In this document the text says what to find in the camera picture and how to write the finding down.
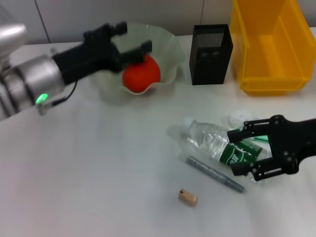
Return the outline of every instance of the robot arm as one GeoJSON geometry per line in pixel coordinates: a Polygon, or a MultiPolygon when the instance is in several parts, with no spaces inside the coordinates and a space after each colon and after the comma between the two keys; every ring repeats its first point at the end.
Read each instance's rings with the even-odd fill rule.
{"type": "Polygon", "coordinates": [[[273,157],[251,164],[232,164],[231,169],[236,176],[251,172],[257,181],[281,174],[295,174],[303,159],[316,156],[315,134],[316,119],[291,122],[282,115],[276,115],[270,119],[246,121],[243,130],[227,133],[230,142],[267,135],[273,157]]]}
{"type": "Polygon", "coordinates": [[[26,43],[27,31],[0,6],[0,121],[34,105],[45,114],[49,108],[69,98],[43,102],[45,98],[63,92],[66,85],[100,70],[118,73],[127,64],[144,62],[145,55],[152,51],[152,42],[119,53],[111,38],[125,33],[126,22],[115,27],[106,24],[84,33],[84,42],[77,47],[53,57],[40,56],[11,68],[9,56],[26,43]]]}

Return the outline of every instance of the bottle cap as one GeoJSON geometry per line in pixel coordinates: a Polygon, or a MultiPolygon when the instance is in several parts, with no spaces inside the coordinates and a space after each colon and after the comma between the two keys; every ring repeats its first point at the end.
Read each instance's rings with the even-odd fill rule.
{"type": "Polygon", "coordinates": [[[181,133],[188,133],[188,130],[192,124],[192,122],[194,122],[195,119],[191,118],[191,117],[186,117],[181,125],[181,133]]]}

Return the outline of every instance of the green led light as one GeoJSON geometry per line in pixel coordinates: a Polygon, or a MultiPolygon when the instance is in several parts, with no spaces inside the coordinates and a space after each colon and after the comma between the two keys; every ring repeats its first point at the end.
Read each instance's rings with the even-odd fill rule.
{"type": "Polygon", "coordinates": [[[47,98],[48,98],[47,94],[42,94],[37,98],[36,103],[37,104],[43,103],[47,98]]]}

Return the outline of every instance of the green bottle label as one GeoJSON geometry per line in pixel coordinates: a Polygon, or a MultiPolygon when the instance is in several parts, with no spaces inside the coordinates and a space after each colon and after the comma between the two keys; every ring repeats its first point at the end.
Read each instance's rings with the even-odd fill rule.
{"type": "Polygon", "coordinates": [[[257,160],[262,147],[248,141],[229,143],[225,147],[219,161],[231,165],[233,163],[253,163],[257,160]]]}

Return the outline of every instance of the black cable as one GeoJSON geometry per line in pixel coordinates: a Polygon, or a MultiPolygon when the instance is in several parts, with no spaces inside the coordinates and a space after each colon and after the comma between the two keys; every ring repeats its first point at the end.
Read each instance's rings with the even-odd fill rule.
{"type": "Polygon", "coordinates": [[[66,102],[73,95],[73,93],[77,87],[77,84],[78,84],[78,80],[75,81],[74,88],[67,97],[64,97],[64,98],[61,98],[61,99],[58,99],[58,100],[51,102],[52,107],[55,107],[56,105],[59,105],[63,102],[66,102]]]}
{"type": "Polygon", "coordinates": [[[70,92],[70,94],[66,97],[66,100],[68,100],[74,93],[76,87],[77,87],[77,84],[78,84],[78,80],[75,81],[75,85],[74,85],[74,88],[73,90],[70,92]]]}

